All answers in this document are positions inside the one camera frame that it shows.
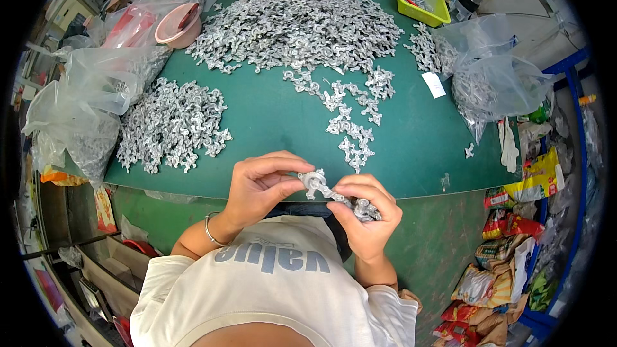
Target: person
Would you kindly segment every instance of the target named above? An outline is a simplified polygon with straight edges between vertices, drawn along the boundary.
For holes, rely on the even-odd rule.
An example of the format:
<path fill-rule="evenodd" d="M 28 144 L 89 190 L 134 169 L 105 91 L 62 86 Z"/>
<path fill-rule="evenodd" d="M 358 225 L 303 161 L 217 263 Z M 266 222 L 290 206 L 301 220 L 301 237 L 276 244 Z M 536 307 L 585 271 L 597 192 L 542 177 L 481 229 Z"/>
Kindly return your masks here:
<path fill-rule="evenodd" d="M 150 260 L 130 320 L 135 347 L 413 346 L 419 303 L 397 295 L 384 255 L 402 211 L 372 175 L 345 176 L 333 190 L 368 199 L 381 221 L 327 203 L 355 254 L 355 280 L 323 218 L 264 219 L 304 189 L 289 173 L 314 170 L 288 151 L 236 163 L 225 209 Z"/>

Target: bangle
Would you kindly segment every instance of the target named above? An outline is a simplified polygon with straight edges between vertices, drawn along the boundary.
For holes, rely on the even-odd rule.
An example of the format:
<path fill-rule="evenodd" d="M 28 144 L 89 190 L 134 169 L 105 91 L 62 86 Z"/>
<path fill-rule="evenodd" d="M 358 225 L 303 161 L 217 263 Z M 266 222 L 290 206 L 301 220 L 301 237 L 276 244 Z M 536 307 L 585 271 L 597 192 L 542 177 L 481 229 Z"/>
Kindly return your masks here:
<path fill-rule="evenodd" d="M 232 241 L 230 241 L 230 242 L 228 242 L 227 244 L 219 243 L 218 241 L 216 241 L 216 240 L 214 239 L 214 237 L 212 237 L 212 235 L 210 235 L 210 231 L 208 230 L 208 221 L 210 221 L 210 218 L 211 218 L 210 216 L 211 216 L 212 214 L 214 214 L 214 213 L 220 213 L 220 212 L 211 212 L 211 213 L 208 213 L 208 214 L 205 216 L 205 222 L 204 222 L 204 226 L 205 226 L 205 233 L 208 235 L 208 237 L 210 237 L 210 241 L 211 241 L 211 242 L 213 242 L 213 243 L 215 243 L 216 245 L 218 245 L 218 246 L 227 246 L 227 245 L 231 244 L 231 243 L 233 242 L 233 240 L 232 240 Z"/>

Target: hand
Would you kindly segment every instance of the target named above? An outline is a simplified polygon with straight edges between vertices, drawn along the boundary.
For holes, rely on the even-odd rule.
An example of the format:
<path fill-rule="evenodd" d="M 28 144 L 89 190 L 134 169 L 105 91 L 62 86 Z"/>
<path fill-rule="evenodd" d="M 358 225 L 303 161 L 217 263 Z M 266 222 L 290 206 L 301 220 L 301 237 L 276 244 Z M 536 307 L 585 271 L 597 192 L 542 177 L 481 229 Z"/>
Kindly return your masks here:
<path fill-rule="evenodd" d="M 381 212 L 381 221 L 359 221 L 345 204 L 328 203 L 328 209 L 347 233 L 349 247 L 356 257 L 365 262 L 382 257 L 390 235 L 403 216 L 394 197 L 370 174 L 346 175 L 332 190 L 346 197 L 366 198 Z"/>
<path fill-rule="evenodd" d="M 313 170 L 315 166 L 286 150 L 236 163 L 231 175 L 229 199 L 221 218 L 225 218 L 231 230 L 239 231 L 255 224 L 274 205 L 304 189 L 302 181 L 287 173 Z"/>

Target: green table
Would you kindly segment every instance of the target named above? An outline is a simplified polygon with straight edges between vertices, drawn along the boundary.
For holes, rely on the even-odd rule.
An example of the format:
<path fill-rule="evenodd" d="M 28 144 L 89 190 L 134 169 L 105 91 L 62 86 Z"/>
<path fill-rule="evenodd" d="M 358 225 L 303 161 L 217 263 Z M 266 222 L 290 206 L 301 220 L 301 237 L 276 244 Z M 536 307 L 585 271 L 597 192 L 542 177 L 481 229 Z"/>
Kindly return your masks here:
<path fill-rule="evenodd" d="M 234 1 L 218 2 L 228 6 Z M 396 198 L 457 193 L 520 181 L 520 172 L 508 173 L 500 163 L 501 149 L 495 124 L 486 127 L 481 145 L 474 148 L 475 156 L 465 158 L 463 149 L 469 147 L 473 137 L 452 102 L 450 81 L 444 83 L 448 95 L 433 99 L 421 77 L 423 72 L 417 69 L 413 55 L 402 46 L 410 43 L 407 41 L 410 32 L 417 34 L 412 27 L 417 21 L 398 13 L 396 0 L 374 1 L 394 15 L 395 23 L 406 35 L 401 35 L 396 57 L 379 58 L 374 62 L 375 66 L 380 65 L 396 75 L 392 80 L 396 95 L 379 105 L 383 114 L 381 127 L 360 114 L 363 108 L 349 94 L 344 98 L 353 108 L 352 121 L 373 127 L 375 141 L 369 147 L 375 155 L 369 158 L 362 172 L 372 173 Z M 226 149 L 216 158 L 204 155 L 204 149 L 197 151 L 197 167 L 188 173 L 183 173 L 182 167 L 174 169 L 161 165 L 157 174 L 150 175 L 143 171 L 140 163 L 134 164 L 127 173 L 114 156 L 105 181 L 137 189 L 227 198 L 231 170 L 236 161 L 283 149 L 322 167 L 330 186 L 342 176 L 353 173 L 344 162 L 344 152 L 338 149 L 343 135 L 325 132 L 328 120 L 337 112 L 329 112 L 316 96 L 297 94 L 292 83 L 282 80 L 284 67 L 261 70 L 259 74 L 254 69 L 245 62 L 231 75 L 209 71 L 205 64 L 196 66 L 184 50 L 174 51 L 160 76 L 179 84 L 197 80 L 199 85 L 220 89 L 229 106 L 223 113 L 221 128 L 229 128 L 233 140 L 227 142 Z M 320 66 L 313 72 L 313 80 L 323 83 L 322 77 L 328 81 L 353 82 L 366 89 L 366 74 L 360 72 L 343 76 Z M 513 131 L 518 146 L 518 130 L 514 127 Z M 520 157 L 518 168 L 521 168 Z M 80 173 L 68 157 L 65 171 Z M 441 179 L 445 173 L 449 174 L 450 186 L 444 192 Z M 306 197 L 297 193 L 289 200 L 306 201 Z"/>

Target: green plastic basket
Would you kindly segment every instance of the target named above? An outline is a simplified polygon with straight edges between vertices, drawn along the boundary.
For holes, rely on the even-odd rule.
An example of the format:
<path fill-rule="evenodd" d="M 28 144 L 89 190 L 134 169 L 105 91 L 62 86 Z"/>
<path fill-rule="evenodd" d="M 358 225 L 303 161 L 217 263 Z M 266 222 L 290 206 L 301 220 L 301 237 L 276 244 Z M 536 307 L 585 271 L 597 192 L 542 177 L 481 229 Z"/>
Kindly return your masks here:
<path fill-rule="evenodd" d="M 396 0 L 396 2 L 400 13 L 419 20 L 427 26 L 437 27 L 442 23 L 450 23 L 450 13 L 448 12 L 448 6 L 445 5 L 445 0 L 437 0 L 434 12 L 432 13 L 422 10 L 420 7 L 416 7 L 413 4 L 409 4 L 405 0 Z"/>

